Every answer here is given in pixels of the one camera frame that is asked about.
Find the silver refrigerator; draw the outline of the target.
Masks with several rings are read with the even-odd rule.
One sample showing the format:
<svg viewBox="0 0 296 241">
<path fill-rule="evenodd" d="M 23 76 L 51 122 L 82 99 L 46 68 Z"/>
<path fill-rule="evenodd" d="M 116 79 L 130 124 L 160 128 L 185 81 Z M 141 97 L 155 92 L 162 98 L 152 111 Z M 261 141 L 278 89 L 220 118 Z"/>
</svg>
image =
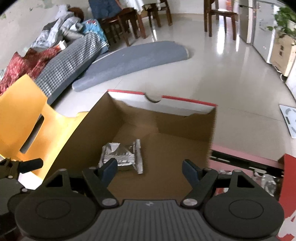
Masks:
<svg viewBox="0 0 296 241">
<path fill-rule="evenodd" d="M 238 1 L 239 37 L 250 45 L 253 45 L 255 34 L 255 2 L 253 0 Z"/>
</svg>

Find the yellow plastic chair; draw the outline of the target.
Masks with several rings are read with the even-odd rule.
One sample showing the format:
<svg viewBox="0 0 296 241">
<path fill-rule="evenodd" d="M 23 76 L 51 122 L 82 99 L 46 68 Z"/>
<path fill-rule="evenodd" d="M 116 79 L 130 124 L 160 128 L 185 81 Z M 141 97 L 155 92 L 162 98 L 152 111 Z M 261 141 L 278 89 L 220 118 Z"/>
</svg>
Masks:
<svg viewBox="0 0 296 241">
<path fill-rule="evenodd" d="M 58 154 L 74 133 L 86 112 L 66 117 L 47 103 L 47 97 L 29 75 L 12 84 L 1 96 L 1 156 L 29 161 L 41 158 L 43 167 L 33 173 L 44 179 Z M 21 147 L 34 129 L 39 117 L 44 121 L 25 153 Z"/>
</svg>

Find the pink lap desk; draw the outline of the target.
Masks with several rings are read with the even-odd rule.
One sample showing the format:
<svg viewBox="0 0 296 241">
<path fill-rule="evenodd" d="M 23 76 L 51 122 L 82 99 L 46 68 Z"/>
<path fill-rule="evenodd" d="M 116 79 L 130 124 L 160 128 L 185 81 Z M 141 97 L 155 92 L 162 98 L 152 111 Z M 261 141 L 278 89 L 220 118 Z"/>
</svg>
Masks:
<svg viewBox="0 0 296 241">
<path fill-rule="evenodd" d="M 213 144 L 209 157 L 209 167 L 217 171 L 238 169 L 251 178 L 254 172 L 274 176 L 278 178 L 274 198 L 276 200 L 280 198 L 284 172 L 283 163 Z"/>
</svg>

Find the white bathroom scale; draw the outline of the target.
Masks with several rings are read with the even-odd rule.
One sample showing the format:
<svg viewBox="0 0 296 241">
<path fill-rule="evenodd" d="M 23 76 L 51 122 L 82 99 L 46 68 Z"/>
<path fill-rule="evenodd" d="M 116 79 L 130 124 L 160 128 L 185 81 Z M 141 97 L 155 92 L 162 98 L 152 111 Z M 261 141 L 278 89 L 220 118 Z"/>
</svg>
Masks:
<svg viewBox="0 0 296 241">
<path fill-rule="evenodd" d="M 296 109 L 285 105 L 279 105 L 279 107 L 290 136 L 296 139 Z"/>
</svg>

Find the silver foil pouch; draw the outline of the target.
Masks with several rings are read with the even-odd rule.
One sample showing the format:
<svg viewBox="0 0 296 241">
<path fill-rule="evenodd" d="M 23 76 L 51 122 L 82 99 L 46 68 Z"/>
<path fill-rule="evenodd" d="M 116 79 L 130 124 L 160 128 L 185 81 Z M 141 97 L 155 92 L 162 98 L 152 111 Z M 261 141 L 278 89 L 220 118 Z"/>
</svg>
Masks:
<svg viewBox="0 0 296 241">
<path fill-rule="evenodd" d="M 220 175 L 231 175 L 232 171 L 227 171 L 227 170 L 219 170 L 218 173 Z"/>
<path fill-rule="evenodd" d="M 254 172 L 252 179 L 271 196 L 275 196 L 278 186 L 278 178 L 269 174 Z"/>
<path fill-rule="evenodd" d="M 140 139 L 136 139 L 132 144 L 123 145 L 121 143 L 107 143 L 102 147 L 99 167 L 107 163 L 111 158 L 117 160 L 118 169 L 127 171 L 135 169 L 138 174 L 144 173 L 144 164 L 141 155 Z"/>
</svg>

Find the brown cardboard carton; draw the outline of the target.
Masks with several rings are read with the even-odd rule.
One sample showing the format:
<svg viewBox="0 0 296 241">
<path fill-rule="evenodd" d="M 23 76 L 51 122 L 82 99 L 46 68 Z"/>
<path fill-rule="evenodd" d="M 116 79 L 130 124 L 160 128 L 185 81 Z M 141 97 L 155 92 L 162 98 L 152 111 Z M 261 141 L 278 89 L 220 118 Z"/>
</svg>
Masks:
<svg viewBox="0 0 296 241">
<path fill-rule="evenodd" d="M 295 60 L 295 40 L 277 31 L 270 58 L 271 64 L 285 77 L 288 77 Z"/>
</svg>

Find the wooden chair with jacket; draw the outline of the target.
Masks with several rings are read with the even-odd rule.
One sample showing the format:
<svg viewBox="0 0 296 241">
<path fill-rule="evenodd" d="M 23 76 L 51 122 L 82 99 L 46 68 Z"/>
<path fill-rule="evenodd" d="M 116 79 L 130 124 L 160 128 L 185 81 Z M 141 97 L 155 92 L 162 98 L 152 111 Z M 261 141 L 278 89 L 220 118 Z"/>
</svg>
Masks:
<svg viewBox="0 0 296 241">
<path fill-rule="evenodd" d="M 89 1 L 93 17 L 98 20 L 107 40 L 114 43 L 123 38 L 126 46 L 130 46 L 128 34 L 133 33 L 135 39 L 146 38 L 144 24 L 135 8 L 122 7 L 120 1 Z"/>
</svg>

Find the red cardboard shoe box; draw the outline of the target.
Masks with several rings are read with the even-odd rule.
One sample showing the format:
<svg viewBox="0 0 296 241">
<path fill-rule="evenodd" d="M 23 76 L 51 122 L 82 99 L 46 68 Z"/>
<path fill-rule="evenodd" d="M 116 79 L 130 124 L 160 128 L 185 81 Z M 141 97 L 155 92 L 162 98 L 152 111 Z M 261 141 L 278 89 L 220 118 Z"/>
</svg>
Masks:
<svg viewBox="0 0 296 241">
<path fill-rule="evenodd" d="M 181 201 L 191 191 L 183 161 L 208 165 L 216 108 L 198 100 L 163 96 L 153 103 L 140 92 L 108 91 L 67 140 L 48 174 L 61 168 L 80 172 L 99 163 L 105 144 L 140 140 L 144 172 L 119 171 L 109 191 L 118 200 Z"/>
</svg>

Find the red patterned blanket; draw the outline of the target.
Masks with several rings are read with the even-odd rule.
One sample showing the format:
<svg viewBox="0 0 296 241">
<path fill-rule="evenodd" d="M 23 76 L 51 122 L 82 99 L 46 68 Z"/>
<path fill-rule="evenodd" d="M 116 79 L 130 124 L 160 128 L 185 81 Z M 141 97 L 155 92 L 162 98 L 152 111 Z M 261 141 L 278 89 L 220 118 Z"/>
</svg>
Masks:
<svg viewBox="0 0 296 241">
<path fill-rule="evenodd" d="M 27 74 L 32 80 L 35 80 L 49 61 L 64 49 L 65 47 L 59 45 L 42 52 L 30 48 L 23 57 L 15 52 L 1 80 L 1 95 L 23 75 Z"/>
</svg>

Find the pile of grey clothes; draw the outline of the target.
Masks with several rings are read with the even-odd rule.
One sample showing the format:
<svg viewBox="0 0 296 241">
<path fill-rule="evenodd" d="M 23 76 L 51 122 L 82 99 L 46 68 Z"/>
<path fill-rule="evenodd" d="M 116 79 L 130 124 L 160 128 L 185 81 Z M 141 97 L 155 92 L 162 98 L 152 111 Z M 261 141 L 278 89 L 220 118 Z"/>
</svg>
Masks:
<svg viewBox="0 0 296 241">
<path fill-rule="evenodd" d="M 30 45 L 36 51 L 43 51 L 57 45 L 60 41 L 72 42 L 82 38 L 84 13 L 81 8 L 59 5 L 55 21 L 43 27 L 40 35 Z"/>
</svg>

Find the houndstooth sofa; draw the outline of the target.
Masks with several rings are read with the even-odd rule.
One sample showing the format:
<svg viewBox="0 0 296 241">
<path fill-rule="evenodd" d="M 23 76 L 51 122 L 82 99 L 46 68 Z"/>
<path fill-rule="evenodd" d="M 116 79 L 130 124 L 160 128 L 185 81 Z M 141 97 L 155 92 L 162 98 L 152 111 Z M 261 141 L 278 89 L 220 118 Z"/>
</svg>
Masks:
<svg viewBox="0 0 296 241">
<path fill-rule="evenodd" d="M 35 79 L 36 85 L 47 97 L 47 103 L 53 104 L 62 92 L 92 62 L 109 49 L 107 40 L 94 32 L 75 40 L 65 50 L 51 59 L 40 75 Z"/>
</svg>

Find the green potted vine plant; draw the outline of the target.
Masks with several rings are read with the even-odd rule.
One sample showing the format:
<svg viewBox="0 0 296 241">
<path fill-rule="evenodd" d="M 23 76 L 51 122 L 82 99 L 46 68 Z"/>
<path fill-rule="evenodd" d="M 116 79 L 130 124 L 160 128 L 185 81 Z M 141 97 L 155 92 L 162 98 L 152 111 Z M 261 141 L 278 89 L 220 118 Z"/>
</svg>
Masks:
<svg viewBox="0 0 296 241">
<path fill-rule="evenodd" d="M 295 40 L 295 12 L 288 6 L 280 7 L 279 11 L 274 15 L 276 21 L 275 26 L 267 26 L 270 31 L 276 30 L 280 37 L 290 36 Z"/>
</svg>

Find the grey rolled floor mat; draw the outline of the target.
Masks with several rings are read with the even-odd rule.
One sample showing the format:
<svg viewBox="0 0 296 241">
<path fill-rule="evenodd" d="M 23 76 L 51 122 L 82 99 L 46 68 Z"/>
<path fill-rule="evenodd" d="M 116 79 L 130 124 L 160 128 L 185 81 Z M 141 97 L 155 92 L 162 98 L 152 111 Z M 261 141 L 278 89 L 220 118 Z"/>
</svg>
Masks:
<svg viewBox="0 0 296 241">
<path fill-rule="evenodd" d="M 188 49 L 173 41 L 158 41 L 119 49 L 95 59 L 72 83 L 75 92 L 130 73 L 164 64 L 187 60 Z"/>
</svg>

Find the red Kappa box lid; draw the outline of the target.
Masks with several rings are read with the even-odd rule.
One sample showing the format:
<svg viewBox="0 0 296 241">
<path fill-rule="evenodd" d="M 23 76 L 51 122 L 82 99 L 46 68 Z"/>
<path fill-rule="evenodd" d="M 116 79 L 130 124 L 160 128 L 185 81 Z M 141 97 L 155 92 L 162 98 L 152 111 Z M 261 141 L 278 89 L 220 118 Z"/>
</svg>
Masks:
<svg viewBox="0 0 296 241">
<path fill-rule="evenodd" d="M 279 203 L 284 209 L 285 219 L 278 233 L 279 240 L 295 240 L 295 208 L 296 208 L 296 170 L 295 157 L 284 154 L 280 160 L 283 163 L 283 181 Z"/>
</svg>

